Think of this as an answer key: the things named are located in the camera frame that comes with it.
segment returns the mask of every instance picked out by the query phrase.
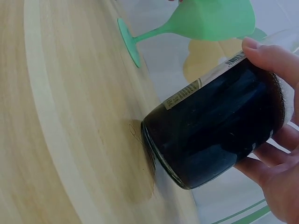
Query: barcode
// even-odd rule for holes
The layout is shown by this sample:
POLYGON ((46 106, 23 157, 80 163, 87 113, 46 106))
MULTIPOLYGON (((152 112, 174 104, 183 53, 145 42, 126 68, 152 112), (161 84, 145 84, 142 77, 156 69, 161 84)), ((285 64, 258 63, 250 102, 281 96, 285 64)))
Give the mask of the barcode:
POLYGON ((226 61, 225 64, 228 64, 229 66, 231 66, 244 58, 245 58, 245 54, 243 51, 241 51, 239 54, 237 54, 236 56, 234 56, 231 59, 229 59, 228 61, 226 61))

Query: wooden surface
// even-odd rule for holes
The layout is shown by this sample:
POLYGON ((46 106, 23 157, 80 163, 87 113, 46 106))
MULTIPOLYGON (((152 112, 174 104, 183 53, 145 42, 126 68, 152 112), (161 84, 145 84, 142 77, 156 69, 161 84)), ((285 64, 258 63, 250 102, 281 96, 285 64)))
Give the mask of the wooden surface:
POLYGON ((140 143, 159 101, 113 0, 0 1, 0 223, 197 224, 140 143))

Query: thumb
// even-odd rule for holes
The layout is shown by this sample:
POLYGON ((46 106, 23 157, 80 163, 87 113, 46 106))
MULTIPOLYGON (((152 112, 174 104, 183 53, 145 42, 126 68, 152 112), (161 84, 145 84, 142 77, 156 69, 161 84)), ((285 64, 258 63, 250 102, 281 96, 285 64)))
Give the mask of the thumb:
POLYGON ((299 56, 276 45, 262 45, 246 37, 242 42, 246 57, 255 66, 276 73, 292 88, 299 83, 299 56))

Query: wine glass stem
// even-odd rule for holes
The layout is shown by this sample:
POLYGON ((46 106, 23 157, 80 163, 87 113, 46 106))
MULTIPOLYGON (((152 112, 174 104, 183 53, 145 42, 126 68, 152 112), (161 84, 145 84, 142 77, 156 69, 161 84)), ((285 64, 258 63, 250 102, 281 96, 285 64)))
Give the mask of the wine glass stem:
POLYGON ((133 39, 134 39, 135 43, 137 43, 139 41, 143 41, 150 37, 157 36, 157 35, 163 34, 163 33, 167 33, 168 31, 169 31, 168 27, 166 26, 166 24, 164 24, 164 25, 162 25, 154 30, 151 30, 145 34, 141 34, 139 36, 133 37, 133 39))

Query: hand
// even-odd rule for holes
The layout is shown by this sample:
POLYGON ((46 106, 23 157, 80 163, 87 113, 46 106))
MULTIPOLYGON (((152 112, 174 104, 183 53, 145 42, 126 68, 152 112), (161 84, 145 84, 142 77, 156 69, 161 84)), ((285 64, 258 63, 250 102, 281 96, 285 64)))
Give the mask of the hand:
MULTIPOLYGON (((245 38, 242 48, 257 67, 276 73, 295 90, 293 122, 299 125, 299 57, 279 46, 265 46, 245 38)), ((285 125, 273 137, 285 153, 264 143, 254 154, 260 159, 245 158, 235 165, 263 189, 273 214, 288 224, 299 224, 299 132, 285 125)))

